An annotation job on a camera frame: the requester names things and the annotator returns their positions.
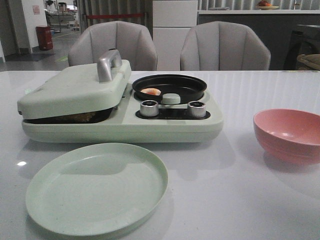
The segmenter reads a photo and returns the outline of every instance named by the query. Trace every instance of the sandwich maker lid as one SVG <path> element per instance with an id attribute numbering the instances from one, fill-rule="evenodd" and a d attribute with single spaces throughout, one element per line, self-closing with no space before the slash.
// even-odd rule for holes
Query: sandwich maker lid
<path id="1" fill-rule="evenodd" d="M 97 63 L 70 66 L 17 102 L 24 119 L 41 119 L 101 111 L 116 106 L 125 91 L 128 60 L 111 68 L 113 80 L 99 82 Z"/>

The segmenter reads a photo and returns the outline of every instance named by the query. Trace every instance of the black frying pan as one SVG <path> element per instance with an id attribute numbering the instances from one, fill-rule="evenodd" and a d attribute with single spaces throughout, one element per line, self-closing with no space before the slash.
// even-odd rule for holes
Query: black frying pan
<path id="1" fill-rule="evenodd" d="M 196 77 L 179 74 L 159 74 L 142 77 L 132 84 L 135 94 L 141 100 L 154 100 L 162 103 L 163 95 L 177 94 L 180 104 L 186 104 L 202 98 L 207 84 Z M 161 91 L 159 96 L 141 92 L 142 89 L 155 88 Z"/>

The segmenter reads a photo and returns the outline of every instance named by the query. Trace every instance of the pale green plate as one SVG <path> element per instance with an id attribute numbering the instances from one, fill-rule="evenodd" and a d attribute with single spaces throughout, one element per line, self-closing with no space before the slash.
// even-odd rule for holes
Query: pale green plate
<path id="1" fill-rule="evenodd" d="M 44 166 L 27 188 L 26 208 L 36 223 L 58 234 L 114 234 L 142 224 L 167 185 L 166 166 L 151 151 L 95 144 Z"/>

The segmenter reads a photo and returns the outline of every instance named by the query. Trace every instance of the white cabinet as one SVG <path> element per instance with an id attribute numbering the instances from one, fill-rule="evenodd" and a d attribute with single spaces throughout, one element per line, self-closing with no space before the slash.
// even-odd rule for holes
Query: white cabinet
<path id="1" fill-rule="evenodd" d="M 197 0 L 154 0 L 153 42 L 158 71 L 179 71 L 180 53 L 190 29 L 197 25 Z"/>

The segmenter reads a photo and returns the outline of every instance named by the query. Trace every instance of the silver knob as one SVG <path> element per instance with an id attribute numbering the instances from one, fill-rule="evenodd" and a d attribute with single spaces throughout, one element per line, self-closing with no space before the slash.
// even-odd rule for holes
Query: silver knob
<path id="1" fill-rule="evenodd" d="M 206 104 L 200 101 L 188 102 L 186 113 L 192 118 L 203 118 L 207 114 Z"/>
<path id="2" fill-rule="evenodd" d="M 159 114 L 159 104 L 154 100 L 145 100 L 140 103 L 140 114 L 144 117 L 155 117 Z"/>

